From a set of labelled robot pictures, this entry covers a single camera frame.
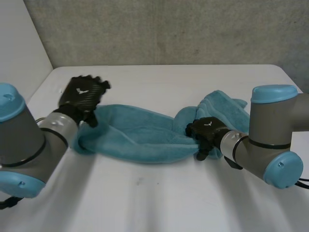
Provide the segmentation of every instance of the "white wall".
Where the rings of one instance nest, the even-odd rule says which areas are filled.
[[[22,0],[0,0],[0,82],[28,102],[53,70]]]

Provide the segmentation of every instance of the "concrete wall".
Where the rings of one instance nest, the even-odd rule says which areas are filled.
[[[307,0],[25,3],[54,67],[275,64],[309,92]]]
[[[53,70],[22,0],[0,0],[0,82],[26,101]]]

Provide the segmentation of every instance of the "white tabletop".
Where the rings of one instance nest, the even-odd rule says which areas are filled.
[[[250,102],[255,86],[294,85],[273,65],[63,67],[33,95],[28,106],[34,117],[54,110],[70,78],[82,74],[110,81],[102,104],[130,104],[169,116],[217,89]],[[291,148],[303,159],[304,178],[309,178],[308,139],[308,132],[294,133]],[[308,190],[276,189],[246,170],[231,169],[224,159],[142,165],[71,150],[37,198],[0,212],[2,232],[308,230]]]

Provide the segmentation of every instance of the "light blue end cap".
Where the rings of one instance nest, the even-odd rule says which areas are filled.
[[[7,83],[0,83],[0,122],[9,120],[21,113],[26,106],[17,89]]]
[[[263,179],[279,189],[293,186],[303,172],[303,161],[292,151],[286,151],[273,159],[265,169]]]
[[[0,191],[14,197],[34,198],[45,187],[37,178],[14,172],[0,172]]]
[[[257,86],[252,90],[251,102],[256,104],[285,101],[298,95],[292,85]]]

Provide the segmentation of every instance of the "blue towel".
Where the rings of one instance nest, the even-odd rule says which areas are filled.
[[[101,153],[139,163],[172,163],[198,151],[198,143],[185,135],[194,119],[214,116],[230,129],[249,130],[246,101],[231,99],[222,91],[207,95],[200,104],[183,108],[175,118],[129,105],[99,106],[98,126],[83,124],[72,144],[82,154]],[[222,156],[214,148],[209,158]]]

